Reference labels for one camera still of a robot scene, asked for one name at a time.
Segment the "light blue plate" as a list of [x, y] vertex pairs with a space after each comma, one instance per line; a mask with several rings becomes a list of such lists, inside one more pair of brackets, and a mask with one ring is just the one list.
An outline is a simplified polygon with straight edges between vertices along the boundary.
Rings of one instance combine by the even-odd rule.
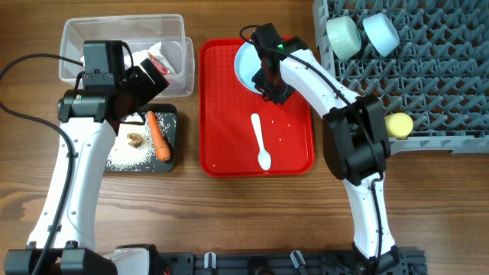
[[238, 81], [249, 91], [261, 95], [252, 81], [254, 75], [261, 69], [261, 59], [255, 47], [244, 42], [235, 54], [234, 70]]

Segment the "orange carrot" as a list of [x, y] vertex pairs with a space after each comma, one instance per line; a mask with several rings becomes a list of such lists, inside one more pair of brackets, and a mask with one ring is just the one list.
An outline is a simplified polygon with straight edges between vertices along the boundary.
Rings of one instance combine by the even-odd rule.
[[160, 130], [160, 126], [154, 112], [147, 112], [147, 121], [153, 141], [154, 153], [156, 158], [163, 162], [169, 161], [172, 157], [171, 150]]

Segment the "light blue bowl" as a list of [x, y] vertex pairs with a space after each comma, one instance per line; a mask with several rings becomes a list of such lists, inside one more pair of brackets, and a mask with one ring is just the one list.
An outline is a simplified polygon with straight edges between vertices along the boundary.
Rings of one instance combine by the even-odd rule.
[[400, 44], [397, 30], [385, 14], [365, 18], [362, 24], [369, 41], [382, 57], [387, 57]]

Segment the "yellow cup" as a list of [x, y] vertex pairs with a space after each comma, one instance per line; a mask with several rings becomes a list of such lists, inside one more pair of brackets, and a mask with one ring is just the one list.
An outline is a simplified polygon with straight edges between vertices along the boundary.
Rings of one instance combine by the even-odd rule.
[[405, 113], [393, 113], [384, 120], [390, 138], [405, 139], [413, 131], [413, 119]]

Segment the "green bowl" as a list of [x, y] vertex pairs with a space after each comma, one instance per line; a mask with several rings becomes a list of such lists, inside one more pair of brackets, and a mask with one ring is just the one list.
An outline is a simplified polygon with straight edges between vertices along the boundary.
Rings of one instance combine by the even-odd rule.
[[361, 49], [361, 36], [357, 25], [348, 16], [333, 18], [326, 23], [326, 32], [334, 54], [348, 60]]

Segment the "red foil wrapper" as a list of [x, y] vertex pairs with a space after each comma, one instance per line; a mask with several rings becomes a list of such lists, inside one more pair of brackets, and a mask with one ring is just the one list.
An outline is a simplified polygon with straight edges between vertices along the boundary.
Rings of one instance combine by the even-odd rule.
[[160, 72], [161, 75], [165, 76], [165, 75], [170, 74], [170, 70], [167, 68], [164, 60], [162, 59], [162, 57], [160, 55], [152, 54], [150, 52], [148, 52], [147, 55], [148, 55], [150, 61], [157, 68], [157, 70]]

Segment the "white plastic spoon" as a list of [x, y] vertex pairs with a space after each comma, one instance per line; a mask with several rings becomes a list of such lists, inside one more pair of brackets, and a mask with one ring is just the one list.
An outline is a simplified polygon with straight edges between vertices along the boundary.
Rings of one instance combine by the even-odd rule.
[[262, 170], [268, 171], [271, 168], [272, 159], [271, 159], [271, 155], [268, 153], [268, 151], [265, 149], [264, 146], [263, 132], [261, 128], [261, 118], [258, 113], [253, 113], [251, 115], [251, 123], [254, 129], [255, 137], [257, 139], [257, 145], [259, 148], [257, 161]]

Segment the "white napkin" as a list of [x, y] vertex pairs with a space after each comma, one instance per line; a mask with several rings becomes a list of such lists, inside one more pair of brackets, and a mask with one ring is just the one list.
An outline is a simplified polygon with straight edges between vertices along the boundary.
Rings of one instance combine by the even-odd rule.
[[158, 43], [154, 44], [153, 46], [151, 46], [148, 50], [140, 50], [140, 51], [132, 53], [131, 55], [126, 55], [124, 57], [125, 65], [131, 66], [131, 62], [134, 62], [134, 65], [137, 64], [140, 66], [144, 60], [149, 59], [147, 53], [150, 52], [152, 54], [158, 54], [162, 57], [162, 59], [165, 62], [165, 65], [170, 70], [170, 74], [168, 74], [168, 75], [176, 75], [175, 69], [170, 65], [170, 62], [162, 54], [161, 48], [162, 48], [162, 43], [158, 42]]

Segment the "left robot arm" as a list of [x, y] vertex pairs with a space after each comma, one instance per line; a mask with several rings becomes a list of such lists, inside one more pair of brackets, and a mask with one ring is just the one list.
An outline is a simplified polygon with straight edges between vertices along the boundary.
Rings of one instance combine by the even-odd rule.
[[152, 244], [95, 251], [94, 221], [102, 176], [124, 117], [139, 114], [169, 85], [149, 60], [126, 66], [129, 46], [121, 40], [88, 40], [83, 71], [57, 105], [55, 125], [15, 112], [60, 136], [53, 177], [42, 213], [24, 249], [6, 254], [6, 274], [162, 274], [164, 262]]

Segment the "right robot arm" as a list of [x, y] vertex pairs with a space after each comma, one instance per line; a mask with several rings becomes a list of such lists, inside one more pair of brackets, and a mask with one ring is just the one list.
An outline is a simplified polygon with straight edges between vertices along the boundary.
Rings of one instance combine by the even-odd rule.
[[283, 104], [298, 92], [322, 119], [323, 155], [347, 191], [354, 220], [357, 274], [381, 274], [400, 262], [384, 200], [390, 144], [382, 101], [359, 95], [329, 74], [299, 37], [282, 38], [271, 23], [252, 26], [246, 41], [261, 61], [252, 78], [263, 100]]

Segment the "white rice pile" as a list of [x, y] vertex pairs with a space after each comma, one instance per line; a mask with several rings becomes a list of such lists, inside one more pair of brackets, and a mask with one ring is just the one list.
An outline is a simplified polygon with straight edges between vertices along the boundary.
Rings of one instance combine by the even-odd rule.
[[[119, 128], [118, 136], [112, 147], [105, 165], [106, 172], [135, 172], [135, 173], [167, 173], [173, 169], [174, 158], [160, 161], [154, 153], [153, 141], [148, 125], [128, 125], [126, 122], [142, 122], [141, 117], [134, 113], [124, 118], [124, 124]], [[139, 148], [128, 145], [126, 135], [137, 133], [144, 138]]]

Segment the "brown food scrap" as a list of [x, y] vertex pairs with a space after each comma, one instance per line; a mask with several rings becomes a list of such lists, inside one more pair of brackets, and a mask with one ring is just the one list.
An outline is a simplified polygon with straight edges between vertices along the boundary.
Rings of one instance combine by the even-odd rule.
[[137, 133], [129, 133], [126, 138], [128, 145], [133, 148], [139, 148], [144, 143], [144, 138]]

